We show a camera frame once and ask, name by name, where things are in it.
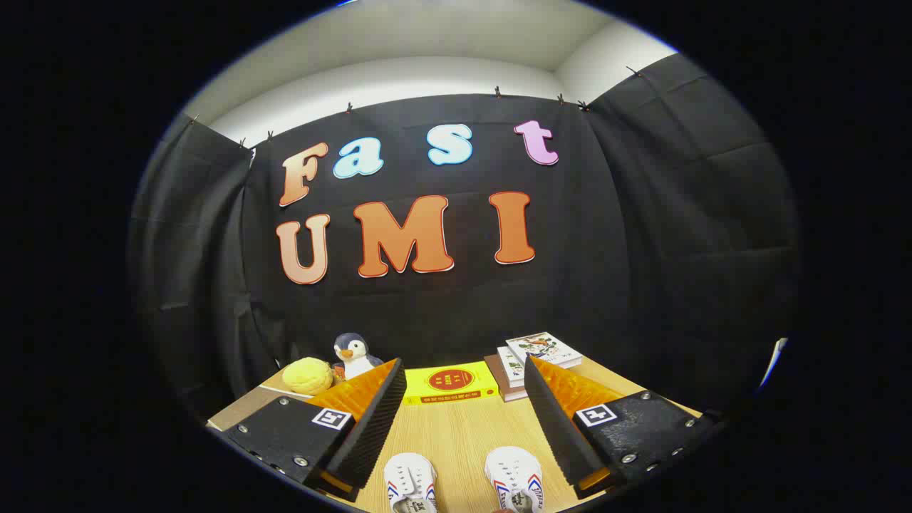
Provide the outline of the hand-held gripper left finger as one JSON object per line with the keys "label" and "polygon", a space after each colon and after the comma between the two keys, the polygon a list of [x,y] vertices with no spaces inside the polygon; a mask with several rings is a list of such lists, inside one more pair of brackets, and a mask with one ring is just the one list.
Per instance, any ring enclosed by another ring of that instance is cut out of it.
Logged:
{"label": "hand-held gripper left finger", "polygon": [[401,358],[301,400],[281,394],[222,428],[241,457],[319,499],[367,487],[407,388]]}

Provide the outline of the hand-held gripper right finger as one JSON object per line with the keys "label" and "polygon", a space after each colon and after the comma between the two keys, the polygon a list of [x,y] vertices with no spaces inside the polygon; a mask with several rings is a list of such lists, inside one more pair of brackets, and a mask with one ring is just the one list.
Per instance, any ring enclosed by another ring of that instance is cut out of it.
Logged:
{"label": "hand-held gripper right finger", "polygon": [[716,431],[652,390],[624,394],[540,358],[527,357],[524,384],[564,478],[579,499],[621,494],[651,480]]}

